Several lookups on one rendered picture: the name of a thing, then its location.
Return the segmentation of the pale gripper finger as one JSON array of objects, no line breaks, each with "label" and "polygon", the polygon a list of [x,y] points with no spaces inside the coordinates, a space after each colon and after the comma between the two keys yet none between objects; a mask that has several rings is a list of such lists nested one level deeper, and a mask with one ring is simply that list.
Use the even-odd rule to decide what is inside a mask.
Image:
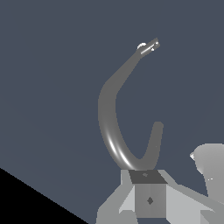
[{"label": "pale gripper finger", "polygon": [[190,158],[204,177],[208,197],[224,204],[224,144],[202,144],[190,154]]}]

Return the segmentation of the grey square faucet base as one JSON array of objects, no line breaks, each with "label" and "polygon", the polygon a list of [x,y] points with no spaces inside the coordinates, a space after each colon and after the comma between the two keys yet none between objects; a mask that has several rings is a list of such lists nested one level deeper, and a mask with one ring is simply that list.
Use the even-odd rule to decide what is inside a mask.
[{"label": "grey square faucet base", "polygon": [[167,182],[158,170],[130,170],[129,175],[135,187],[136,217],[165,218]]}]

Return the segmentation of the grey curved faucet spout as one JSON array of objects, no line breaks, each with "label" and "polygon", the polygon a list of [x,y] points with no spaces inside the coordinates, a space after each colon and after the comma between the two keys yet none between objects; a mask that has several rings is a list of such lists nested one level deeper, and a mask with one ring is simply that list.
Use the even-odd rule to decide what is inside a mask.
[{"label": "grey curved faucet spout", "polygon": [[153,170],[156,167],[164,125],[154,122],[147,150],[141,159],[136,158],[123,140],[116,117],[116,96],[144,56],[160,47],[157,38],[140,44],[136,52],[105,82],[98,99],[98,121],[103,141],[110,156],[122,170]]}]

